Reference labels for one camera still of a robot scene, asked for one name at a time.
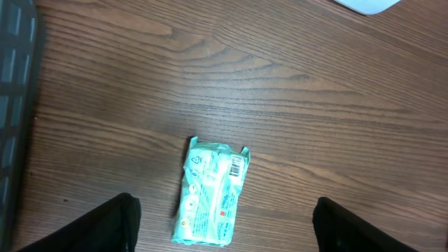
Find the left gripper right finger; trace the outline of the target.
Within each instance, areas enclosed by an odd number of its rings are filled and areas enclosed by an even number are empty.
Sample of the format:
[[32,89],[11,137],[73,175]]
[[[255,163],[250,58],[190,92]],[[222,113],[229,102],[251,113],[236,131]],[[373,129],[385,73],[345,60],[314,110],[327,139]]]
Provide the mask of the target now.
[[320,252],[417,252],[328,197],[320,197],[312,223]]

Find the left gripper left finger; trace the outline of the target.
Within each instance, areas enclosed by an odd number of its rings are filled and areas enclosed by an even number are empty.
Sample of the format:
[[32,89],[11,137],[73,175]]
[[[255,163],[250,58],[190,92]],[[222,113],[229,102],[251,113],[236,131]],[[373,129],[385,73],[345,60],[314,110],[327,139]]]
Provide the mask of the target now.
[[134,252],[141,220],[141,204],[120,193],[21,252]]

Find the teal snack packet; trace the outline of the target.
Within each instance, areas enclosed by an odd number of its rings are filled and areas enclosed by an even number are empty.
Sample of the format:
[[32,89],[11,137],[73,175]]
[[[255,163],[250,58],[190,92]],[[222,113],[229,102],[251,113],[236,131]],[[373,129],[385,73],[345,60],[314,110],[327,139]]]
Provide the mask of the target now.
[[196,136],[190,140],[173,242],[212,246],[231,243],[250,161],[247,147],[235,151],[227,144],[199,141]]

